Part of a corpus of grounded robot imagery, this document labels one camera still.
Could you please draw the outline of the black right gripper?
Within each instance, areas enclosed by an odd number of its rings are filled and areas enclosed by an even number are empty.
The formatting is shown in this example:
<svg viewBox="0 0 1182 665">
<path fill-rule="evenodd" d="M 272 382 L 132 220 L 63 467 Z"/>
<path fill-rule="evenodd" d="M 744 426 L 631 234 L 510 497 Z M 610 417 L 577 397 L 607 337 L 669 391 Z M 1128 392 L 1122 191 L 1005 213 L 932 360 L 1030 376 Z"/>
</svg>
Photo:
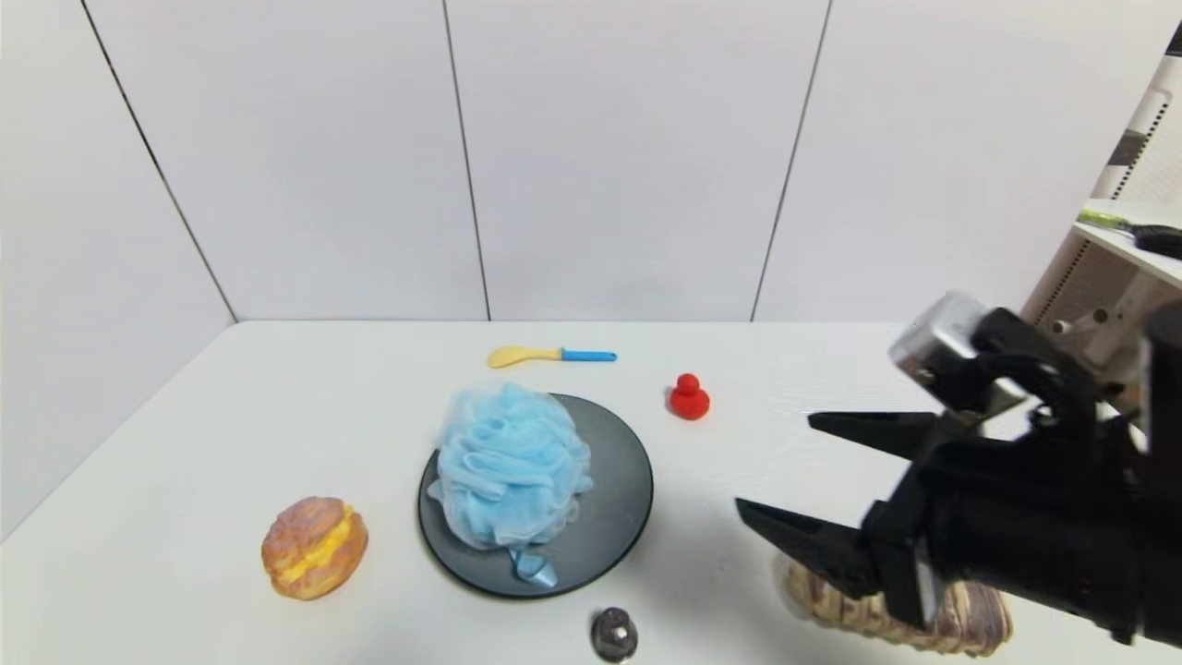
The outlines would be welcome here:
<svg viewBox="0 0 1182 665">
<path fill-rule="evenodd" d="M 1126 480 L 1110 459 L 1126 432 L 1085 417 L 1031 413 L 995 441 L 947 413 L 816 412 L 808 426 L 908 459 L 862 533 L 736 498 L 743 524 L 842 594 L 884 593 L 904 622 L 930 622 L 959 580 L 1085 618 L 1115 640 L 1139 630 L 1139 543 Z"/>
</svg>

